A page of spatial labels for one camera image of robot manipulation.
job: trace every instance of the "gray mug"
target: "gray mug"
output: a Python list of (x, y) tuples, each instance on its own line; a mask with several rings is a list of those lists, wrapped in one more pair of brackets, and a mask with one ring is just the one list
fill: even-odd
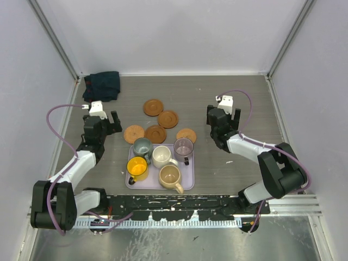
[(191, 140), (187, 138), (177, 139), (174, 143), (174, 156), (178, 161), (185, 162), (188, 166), (189, 158), (192, 157), (194, 153), (194, 144)]
[(133, 152), (135, 155), (146, 159), (148, 165), (151, 164), (151, 155), (153, 152), (153, 144), (149, 139), (139, 138), (133, 145)]

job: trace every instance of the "clear purple mug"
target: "clear purple mug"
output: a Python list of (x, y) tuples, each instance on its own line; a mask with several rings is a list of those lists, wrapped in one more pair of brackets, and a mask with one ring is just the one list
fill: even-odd
[(189, 158), (194, 152), (194, 144), (187, 138), (177, 139), (174, 143), (174, 156), (178, 161), (185, 162), (185, 165), (190, 164)]

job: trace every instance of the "metal floor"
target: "metal floor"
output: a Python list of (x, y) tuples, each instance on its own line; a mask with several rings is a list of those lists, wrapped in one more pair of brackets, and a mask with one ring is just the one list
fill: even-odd
[[(273, 109), (269, 89), (263, 76), (176, 76), (176, 77), (121, 77), (121, 93), (117, 101), (104, 103), (109, 113), (116, 110), (123, 130), (130, 125), (144, 129), (157, 124), (157, 117), (144, 114), (142, 106), (150, 98), (158, 98), (165, 110), (174, 110), (179, 123), (167, 130), (164, 143), (174, 143), (177, 132), (191, 128), (197, 134), (195, 143), (195, 186), (187, 194), (237, 194), (238, 191), (261, 179), (257, 164), (238, 155), (219, 150), (210, 137), (210, 126), (206, 125), (207, 105), (216, 104), (215, 96), (229, 89), (247, 91), (252, 99), (254, 111), (244, 134), (269, 143), (282, 141)], [(75, 103), (84, 104), (82, 94), (84, 82), (79, 86)], [(249, 101), (234, 92), (235, 108), (241, 109), (241, 125), (249, 114)], [(77, 147), (83, 133), (82, 116), (85, 110), (74, 108), (66, 131), (66, 139)], [(126, 164), (130, 144), (123, 133), (108, 136), (105, 153), (98, 165), (90, 170), (76, 189), (79, 193), (87, 187), (105, 188), (108, 194), (173, 194), (169, 190), (132, 190), (125, 185)], [(63, 145), (56, 171), (73, 156)]]
[(62, 237), (41, 229), (30, 261), (319, 261), (307, 217), (263, 217), (252, 235), (237, 228), (116, 229)]

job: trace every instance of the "white bracket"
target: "white bracket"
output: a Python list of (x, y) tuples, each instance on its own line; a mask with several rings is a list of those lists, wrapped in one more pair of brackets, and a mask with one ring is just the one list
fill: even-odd
[(219, 109), (223, 109), (225, 113), (232, 115), (232, 109), (233, 109), (233, 97), (223, 95), (221, 102), (217, 106)]
[(103, 111), (103, 104), (101, 101), (96, 101), (91, 103), (91, 109), (89, 110), (90, 116), (99, 116), (100, 119), (107, 119), (107, 113)]

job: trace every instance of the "white mug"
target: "white mug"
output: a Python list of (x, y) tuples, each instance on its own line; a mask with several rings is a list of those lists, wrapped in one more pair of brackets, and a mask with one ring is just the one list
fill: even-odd
[(152, 163), (155, 167), (161, 169), (162, 167), (173, 163), (177, 167), (178, 162), (172, 158), (172, 153), (166, 146), (158, 146), (152, 152)]

